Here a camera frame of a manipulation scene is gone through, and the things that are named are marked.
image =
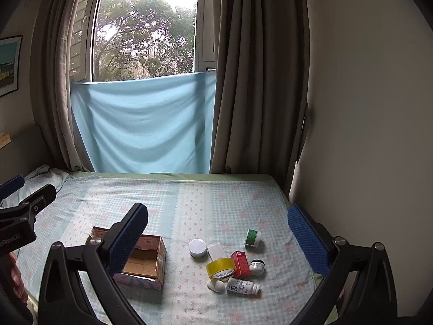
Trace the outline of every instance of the adhesive tape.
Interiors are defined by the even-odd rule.
[[[211,279],[218,280],[233,275],[236,266],[232,258],[221,258],[207,264],[206,271]]]

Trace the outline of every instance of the window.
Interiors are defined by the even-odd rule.
[[[211,0],[79,0],[71,80],[206,71],[215,68],[213,42]]]

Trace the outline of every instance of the green foliage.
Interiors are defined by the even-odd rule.
[[[96,81],[193,71],[196,8],[165,0],[101,0],[94,48]]]

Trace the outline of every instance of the metal screw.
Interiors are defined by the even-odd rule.
[[[380,242],[376,242],[376,243],[375,243],[375,248],[376,248],[378,251],[383,251],[383,249],[385,249],[385,246],[384,246],[382,243],[380,243]]]
[[[102,242],[102,238],[101,237],[92,237],[92,239],[90,240],[90,244],[93,246],[98,245],[99,243]]]
[[[51,245],[51,249],[54,249],[54,250],[59,249],[60,247],[61,247],[61,243],[60,242],[54,242]]]
[[[346,244],[346,240],[343,237],[337,236],[334,238],[334,242],[335,244],[339,245],[339,246],[343,246]]]

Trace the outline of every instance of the mattress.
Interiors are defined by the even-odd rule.
[[[37,239],[19,251],[24,283],[38,298],[50,245],[83,244],[93,226],[109,228],[136,202],[148,207],[146,234],[163,237],[167,248],[162,290],[119,284],[148,325],[156,324],[289,324],[314,292],[313,272],[287,224],[287,200],[265,175],[67,174],[60,170],[33,174],[4,206],[46,183],[58,196],[37,218]],[[262,245],[245,249],[246,231],[262,232]],[[202,238],[221,243],[227,256],[246,251],[265,262],[265,274],[252,277],[258,295],[216,294],[206,287],[210,261],[188,255],[188,242]],[[110,323],[90,285],[83,285],[98,318]]]

